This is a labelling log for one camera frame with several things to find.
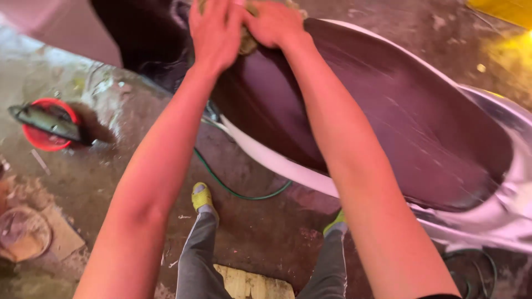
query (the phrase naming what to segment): hand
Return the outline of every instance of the hand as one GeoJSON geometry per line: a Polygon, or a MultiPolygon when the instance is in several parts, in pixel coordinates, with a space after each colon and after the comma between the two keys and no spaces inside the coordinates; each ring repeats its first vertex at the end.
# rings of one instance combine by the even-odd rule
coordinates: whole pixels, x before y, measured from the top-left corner
{"type": "Polygon", "coordinates": [[[194,42],[195,65],[219,76],[238,55],[240,28],[245,9],[234,0],[207,0],[203,15],[198,0],[190,8],[190,35],[194,42]]]}
{"type": "Polygon", "coordinates": [[[273,1],[253,1],[259,12],[256,18],[244,12],[244,23],[253,37],[270,48],[283,48],[291,40],[307,35],[299,11],[273,1]]]}

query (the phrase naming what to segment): scooter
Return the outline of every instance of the scooter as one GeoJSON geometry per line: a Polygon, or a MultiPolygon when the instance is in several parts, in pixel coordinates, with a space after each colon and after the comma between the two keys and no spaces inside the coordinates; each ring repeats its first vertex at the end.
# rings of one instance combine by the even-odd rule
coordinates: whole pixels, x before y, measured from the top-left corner
{"type": "MultiPolygon", "coordinates": [[[[0,3],[0,11],[19,31],[45,43],[130,69],[169,92],[179,87],[193,59],[188,4],[59,2],[31,12],[0,3]],[[17,23],[21,19],[34,26],[17,23]],[[83,38],[70,34],[76,27],[90,32],[83,38]]],[[[304,26],[370,121],[429,236],[453,248],[532,254],[532,114],[502,96],[455,83],[364,28],[311,18],[304,26]]],[[[338,197],[281,51],[259,45],[240,56],[219,78],[211,101],[215,108],[209,111],[217,112],[210,121],[251,158],[338,197]]]]}

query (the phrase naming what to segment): red bucket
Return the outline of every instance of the red bucket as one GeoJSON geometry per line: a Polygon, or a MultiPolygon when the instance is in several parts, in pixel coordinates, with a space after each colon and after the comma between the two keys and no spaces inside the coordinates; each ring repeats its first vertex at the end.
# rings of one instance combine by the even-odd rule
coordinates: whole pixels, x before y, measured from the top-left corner
{"type": "MultiPolygon", "coordinates": [[[[79,119],[76,116],[74,110],[72,110],[72,108],[70,108],[66,103],[59,99],[40,98],[33,102],[32,105],[39,105],[44,109],[48,109],[50,106],[53,105],[59,106],[68,113],[68,115],[75,124],[79,125],[79,119]]],[[[26,139],[34,147],[47,152],[55,152],[62,150],[69,146],[69,144],[71,143],[70,140],[57,137],[55,135],[41,131],[27,124],[22,125],[22,131],[24,132],[24,136],[26,137],[26,139]]]]}

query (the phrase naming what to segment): wet floor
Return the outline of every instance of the wet floor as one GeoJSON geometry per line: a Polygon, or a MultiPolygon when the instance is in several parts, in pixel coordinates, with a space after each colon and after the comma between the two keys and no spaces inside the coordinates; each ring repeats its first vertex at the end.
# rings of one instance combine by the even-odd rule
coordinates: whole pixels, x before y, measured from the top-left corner
{"type": "MultiPolygon", "coordinates": [[[[519,29],[491,18],[487,19],[491,22],[488,24],[460,1],[298,2],[311,17],[365,27],[412,51],[459,83],[502,94],[532,110],[532,85],[526,81],[531,78],[530,71],[515,67],[519,56],[512,49],[497,47],[501,34],[510,37],[520,33],[519,29]],[[486,67],[485,72],[478,70],[479,64],[486,67]]],[[[87,248],[64,261],[45,256],[17,266],[18,277],[0,279],[0,284],[7,283],[13,293],[0,292],[0,297],[70,296],[129,159],[169,100],[168,94],[131,72],[0,28],[0,154],[11,165],[4,177],[15,176],[15,184],[24,186],[27,194],[23,200],[37,209],[55,202],[71,217],[73,226],[87,242],[87,248]],[[20,125],[6,112],[10,105],[40,97],[60,97],[75,103],[102,140],[90,148],[38,151],[51,175],[30,154],[33,147],[22,135],[20,125]],[[39,283],[56,287],[43,288],[40,294],[35,294],[35,288],[23,287],[39,283]]],[[[219,177],[241,194],[264,195],[285,182],[249,158],[216,128],[202,125],[196,145],[219,177]]],[[[171,212],[166,244],[170,251],[161,266],[156,297],[171,298],[174,293],[177,269],[169,265],[178,259],[194,223],[189,192],[197,181],[212,188],[221,216],[214,262],[286,280],[296,291],[301,290],[312,274],[322,244],[320,231],[335,217],[338,201],[297,184],[270,200],[241,200],[220,187],[193,157],[171,212]]],[[[346,239],[345,252],[347,296],[370,297],[369,284],[350,238],[346,239]]],[[[497,297],[532,294],[532,287],[528,287],[531,258],[501,250],[489,252],[499,269],[497,297]]]]}

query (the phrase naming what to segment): gray pants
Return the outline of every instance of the gray pants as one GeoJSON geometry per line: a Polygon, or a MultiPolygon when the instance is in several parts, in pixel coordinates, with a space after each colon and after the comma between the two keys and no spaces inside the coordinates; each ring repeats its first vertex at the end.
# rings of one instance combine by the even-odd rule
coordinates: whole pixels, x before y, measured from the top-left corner
{"type": "MultiPolygon", "coordinates": [[[[218,221],[210,212],[201,212],[179,258],[176,299],[231,299],[223,278],[212,265],[218,221]]],[[[345,299],[344,233],[327,233],[309,283],[298,299],[345,299]]]]}

